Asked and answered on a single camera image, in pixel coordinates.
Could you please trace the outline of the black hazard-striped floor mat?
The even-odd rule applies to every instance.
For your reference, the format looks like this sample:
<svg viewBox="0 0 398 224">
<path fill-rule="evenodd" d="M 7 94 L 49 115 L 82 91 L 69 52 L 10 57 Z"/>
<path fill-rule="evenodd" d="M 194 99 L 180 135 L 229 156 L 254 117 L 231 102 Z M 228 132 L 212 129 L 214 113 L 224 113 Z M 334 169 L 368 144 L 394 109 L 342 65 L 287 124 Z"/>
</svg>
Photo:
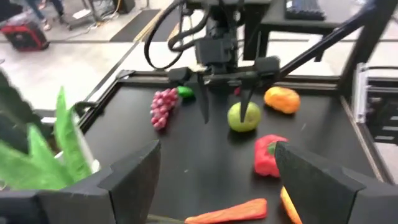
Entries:
<svg viewBox="0 0 398 224">
<path fill-rule="evenodd" d="M 147 26 L 158 15 L 159 9 L 141 11 L 135 18 L 128 22 L 118 33 L 116 33 L 110 42 L 136 42 L 144 35 Z"/>
</svg>

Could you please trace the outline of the black upright frame post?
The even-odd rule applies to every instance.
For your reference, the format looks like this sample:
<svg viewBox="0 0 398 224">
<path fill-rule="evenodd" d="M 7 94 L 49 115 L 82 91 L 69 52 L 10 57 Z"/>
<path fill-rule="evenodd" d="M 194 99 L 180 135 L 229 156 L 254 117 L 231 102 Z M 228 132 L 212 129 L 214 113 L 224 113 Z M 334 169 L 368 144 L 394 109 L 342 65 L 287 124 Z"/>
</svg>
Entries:
<svg viewBox="0 0 398 224">
<path fill-rule="evenodd" d="M 363 15 L 363 29 L 346 61 L 340 76 L 340 95 L 352 97 L 354 71 L 358 63 L 367 62 L 398 5 L 398 0 L 368 0 L 360 13 Z"/>
</svg>

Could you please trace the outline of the green pear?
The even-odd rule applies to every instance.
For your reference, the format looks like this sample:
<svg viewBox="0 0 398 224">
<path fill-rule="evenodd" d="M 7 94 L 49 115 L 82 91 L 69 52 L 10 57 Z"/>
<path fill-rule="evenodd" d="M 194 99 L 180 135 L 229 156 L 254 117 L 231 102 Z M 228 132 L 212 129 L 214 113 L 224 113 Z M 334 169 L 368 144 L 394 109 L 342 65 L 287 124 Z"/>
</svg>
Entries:
<svg viewBox="0 0 398 224">
<path fill-rule="evenodd" d="M 260 107 L 249 102 L 244 121 L 241 121 L 241 103 L 234 104 L 227 114 L 228 124 L 233 131 L 248 132 L 257 128 L 262 117 Z"/>
</svg>

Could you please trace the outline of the black keyboard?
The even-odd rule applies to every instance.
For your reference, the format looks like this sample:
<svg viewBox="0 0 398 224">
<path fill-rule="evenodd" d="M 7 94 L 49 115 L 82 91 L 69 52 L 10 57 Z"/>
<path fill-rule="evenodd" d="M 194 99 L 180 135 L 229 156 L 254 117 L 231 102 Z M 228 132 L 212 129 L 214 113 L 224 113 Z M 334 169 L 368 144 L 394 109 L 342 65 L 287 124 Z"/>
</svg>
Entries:
<svg viewBox="0 0 398 224">
<path fill-rule="evenodd" d="M 305 21 L 324 21 L 326 14 L 318 0 L 285 0 L 286 19 Z"/>
</svg>

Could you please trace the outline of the small dark green lime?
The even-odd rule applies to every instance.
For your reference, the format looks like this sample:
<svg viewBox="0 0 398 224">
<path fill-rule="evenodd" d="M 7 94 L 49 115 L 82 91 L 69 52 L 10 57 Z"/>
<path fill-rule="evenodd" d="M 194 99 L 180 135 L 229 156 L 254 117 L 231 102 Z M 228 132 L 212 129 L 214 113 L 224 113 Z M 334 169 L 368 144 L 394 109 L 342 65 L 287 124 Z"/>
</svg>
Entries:
<svg viewBox="0 0 398 224">
<path fill-rule="evenodd" d="M 184 98 L 184 99 L 195 97 L 193 90 L 188 86 L 178 86 L 177 94 L 179 97 Z"/>
</svg>

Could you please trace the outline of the round orange fruit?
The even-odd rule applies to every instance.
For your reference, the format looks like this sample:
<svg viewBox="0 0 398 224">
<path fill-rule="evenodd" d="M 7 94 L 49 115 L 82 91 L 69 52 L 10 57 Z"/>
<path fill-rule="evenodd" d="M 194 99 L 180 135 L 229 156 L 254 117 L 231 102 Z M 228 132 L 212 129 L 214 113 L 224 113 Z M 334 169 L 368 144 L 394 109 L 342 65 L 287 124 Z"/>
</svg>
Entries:
<svg viewBox="0 0 398 224">
<path fill-rule="evenodd" d="M 286 214 L 288 215 L 292 223 L 303 224 L 285 187 L 282 187 L 280 191 L 280 198 L 282 200 L 282 204 L 284 206 Z"/>
</svg>

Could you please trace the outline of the silver metal rack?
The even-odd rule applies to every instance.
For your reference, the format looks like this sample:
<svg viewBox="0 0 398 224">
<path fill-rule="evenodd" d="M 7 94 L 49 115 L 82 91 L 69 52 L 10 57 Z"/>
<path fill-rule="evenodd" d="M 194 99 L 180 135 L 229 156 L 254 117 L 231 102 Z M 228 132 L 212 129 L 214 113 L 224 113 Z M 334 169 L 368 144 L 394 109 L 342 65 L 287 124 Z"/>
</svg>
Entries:
<svg viewBox="0 0 398 224">
<path fill-rule="evenodd" d="M 398 78 L 370 77 L 370 70 L 396 70 L 398 66 L 359 63 L 354 75 L 354 120 L 367 127 L 376 142 L 398 145 Z"/>
</svg>

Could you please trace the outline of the purple grape bunch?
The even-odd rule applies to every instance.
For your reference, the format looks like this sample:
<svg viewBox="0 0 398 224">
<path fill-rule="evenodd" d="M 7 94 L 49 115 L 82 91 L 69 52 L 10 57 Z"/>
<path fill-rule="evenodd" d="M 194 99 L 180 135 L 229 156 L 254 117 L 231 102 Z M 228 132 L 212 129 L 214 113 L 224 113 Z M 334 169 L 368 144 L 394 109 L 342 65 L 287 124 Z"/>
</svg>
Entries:
<svg viewBox="0 0 398 224">
<path fill-rule="evenodd" d="M 176 88 L 168 88 L 164 91 L 154 93 L 150 106 L 151 123 L 156 130 L 166 127 L 170 112 L 175 108 L 178 101 Z"/>
</svg>

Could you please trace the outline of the black box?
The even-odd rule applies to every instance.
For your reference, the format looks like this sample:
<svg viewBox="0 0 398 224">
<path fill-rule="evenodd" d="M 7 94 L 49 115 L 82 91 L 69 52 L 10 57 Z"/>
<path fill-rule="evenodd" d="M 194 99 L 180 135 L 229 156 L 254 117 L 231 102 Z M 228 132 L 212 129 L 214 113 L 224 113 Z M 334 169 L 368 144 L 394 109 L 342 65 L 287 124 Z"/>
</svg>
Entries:
<svg viewBox="0 0 398 224">
<path fill-rule="evenodd" d="M 119 14 L 128 14 L 136 6 L 135 0 L 112 0 L 115 11 Z"/>
</svg>

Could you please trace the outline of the black diagonal rig strut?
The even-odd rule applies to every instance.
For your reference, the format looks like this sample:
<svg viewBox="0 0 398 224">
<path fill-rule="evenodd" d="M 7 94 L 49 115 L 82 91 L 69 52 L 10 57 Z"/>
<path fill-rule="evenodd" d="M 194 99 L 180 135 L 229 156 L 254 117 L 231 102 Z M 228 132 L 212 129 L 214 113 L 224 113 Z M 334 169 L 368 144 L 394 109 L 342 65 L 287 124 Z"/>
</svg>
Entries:
<svg viewBox="0 0 398 224">
<path fill-rule="evenodd" d="M 365 26 L 374 12 L 376 12 L 376 4 L 371 1 L 367 2 L 357 14 L 344 22 L 337 30 L 328 34 L 314 46 L 310 47 L 308 50 L 290 61 L 287 65 L 283 66 L 275 80 L 285 78 L 290 72 L 316 57 L 320 52 L 330 48 L 332 45 L 341 41 L 347 35 L 360 27 Z"/>
</svg>

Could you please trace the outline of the black desk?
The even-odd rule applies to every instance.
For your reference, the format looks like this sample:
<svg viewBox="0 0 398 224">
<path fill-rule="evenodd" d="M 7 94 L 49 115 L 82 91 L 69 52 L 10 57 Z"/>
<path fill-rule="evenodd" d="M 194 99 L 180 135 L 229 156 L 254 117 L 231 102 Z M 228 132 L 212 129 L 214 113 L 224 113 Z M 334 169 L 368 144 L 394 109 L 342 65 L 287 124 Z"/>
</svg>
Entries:
<svg viewBox="0 0 398 224">
<path fill-rule="evenodd" d="M 267 53 L 269 33 L 290 32 L 299 34 L 318 34 L 326 36 L 347 20 L 351 15 L 348 0 L 315 0 L 325 14 L 322 21 L 294 20 L 285 18 L 285 5 L 288 0 L 256 0 L 248 4 L 248 18 L 244 29 L 244 60 L 256 56 L 257 40 L 261 39 L 259 55 Z"/>
</svg>

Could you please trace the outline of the white hexagonal plant pot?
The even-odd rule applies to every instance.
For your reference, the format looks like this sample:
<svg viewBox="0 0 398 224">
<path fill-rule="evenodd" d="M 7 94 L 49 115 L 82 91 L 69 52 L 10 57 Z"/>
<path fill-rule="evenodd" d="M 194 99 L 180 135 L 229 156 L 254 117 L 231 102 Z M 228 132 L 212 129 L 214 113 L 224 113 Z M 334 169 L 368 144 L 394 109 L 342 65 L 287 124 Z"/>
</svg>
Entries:
<svg viewBox="0 0 398 224">
<path fill-rule="evenodd" d="M 60 113 L 61 115 L 57 110 L 53 116 L 45 116 L 41 119 L 44 124 L 53 125 L 53 135 L 60 151 L 55 158 L 65 166 L 72 166 L 72 162 L 75 161 L 73 167 L 77 167 L 82 160 L 85 160 L 85 164 L 90 168 L 92 174 L 98 172 L 101 168 L 100 163 L 94 158 L 78 126 L 79 117 L 74 108 L 62 109 Z"/>
</svg>

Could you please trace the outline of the red bell pepper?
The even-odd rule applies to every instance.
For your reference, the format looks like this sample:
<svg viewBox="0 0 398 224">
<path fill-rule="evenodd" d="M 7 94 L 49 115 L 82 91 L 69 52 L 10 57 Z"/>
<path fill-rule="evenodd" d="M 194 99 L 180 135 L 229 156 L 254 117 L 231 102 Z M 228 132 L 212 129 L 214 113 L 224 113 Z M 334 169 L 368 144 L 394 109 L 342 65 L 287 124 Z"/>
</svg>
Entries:
<svg viewBox="0 0 398 224">
<path fill-rule="evenodd" d="M 275 134 L 268 134 L 256 140 L 254 144 L 254 171 L 261 176 L 280 177 L 274 153 L 278 141 L 288 139 Z"/>
</svg>

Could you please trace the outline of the yellow-orange oblong fruit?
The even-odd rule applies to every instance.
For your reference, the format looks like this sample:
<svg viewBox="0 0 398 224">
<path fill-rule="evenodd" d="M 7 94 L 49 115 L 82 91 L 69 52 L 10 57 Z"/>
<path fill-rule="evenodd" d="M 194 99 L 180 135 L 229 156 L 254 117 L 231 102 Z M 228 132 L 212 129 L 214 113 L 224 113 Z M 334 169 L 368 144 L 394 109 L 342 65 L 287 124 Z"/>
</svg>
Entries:
<svg viewBox="0 0 398 224">
<path fill-rule="evenodd" d="M 279 86 L 271 87 L 265 92 L 264 102 L 284 114 L 294 114 L 300 108 L 299 94 L 295 90 Z"/>
</svg>

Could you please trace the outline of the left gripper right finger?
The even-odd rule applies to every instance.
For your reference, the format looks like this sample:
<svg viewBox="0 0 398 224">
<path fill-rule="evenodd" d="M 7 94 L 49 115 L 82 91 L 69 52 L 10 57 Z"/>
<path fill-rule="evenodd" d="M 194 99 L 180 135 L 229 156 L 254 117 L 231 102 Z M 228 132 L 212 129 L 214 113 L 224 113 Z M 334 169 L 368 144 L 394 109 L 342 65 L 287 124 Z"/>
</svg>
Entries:
<svg viewBox="0 0 398 224">
<path fill-rule="evenodd" d="M 303 224 L 398 224 L 398 185 L 279 141 L 275 159 Z"/>
</svg>

